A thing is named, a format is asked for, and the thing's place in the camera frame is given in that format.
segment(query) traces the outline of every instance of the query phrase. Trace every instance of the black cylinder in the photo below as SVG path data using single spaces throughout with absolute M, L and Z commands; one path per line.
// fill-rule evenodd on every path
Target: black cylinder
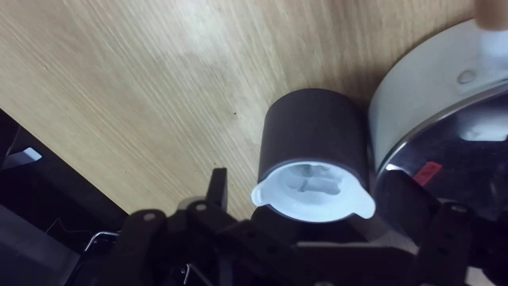
M 272 105 L 266 118 L 260 182 L 275 169 L 299 161 L 339 166 L 367 190 L 367 128 L 348 98 L 302 90 Z

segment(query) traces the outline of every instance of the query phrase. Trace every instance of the wood grain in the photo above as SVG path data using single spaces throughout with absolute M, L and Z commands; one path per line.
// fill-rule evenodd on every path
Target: wood grain
M 231 174 L 250 217 L 264 115 L 301 88 L 367 104 L 464 0 L 0 0 L 0 109 L 128 212 Z

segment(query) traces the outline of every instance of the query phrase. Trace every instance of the white plastic cap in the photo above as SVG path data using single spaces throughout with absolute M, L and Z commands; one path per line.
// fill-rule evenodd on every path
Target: white plastic cap
M 253 191 L 256 207 L 306 223 L 331 223 L 353 214 L 364 220 L 377 206 L 360 180 L 348 171 L 325 163 L 294 163 L 274 171 Z

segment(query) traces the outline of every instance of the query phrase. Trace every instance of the wooden surface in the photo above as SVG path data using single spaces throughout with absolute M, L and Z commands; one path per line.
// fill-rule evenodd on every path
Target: wooden surface
M 264 115 L 301 88 L 367 104 L 467 0 L 0 0 L 0 109 L 128 212 L 231 175 L 248 217 Z

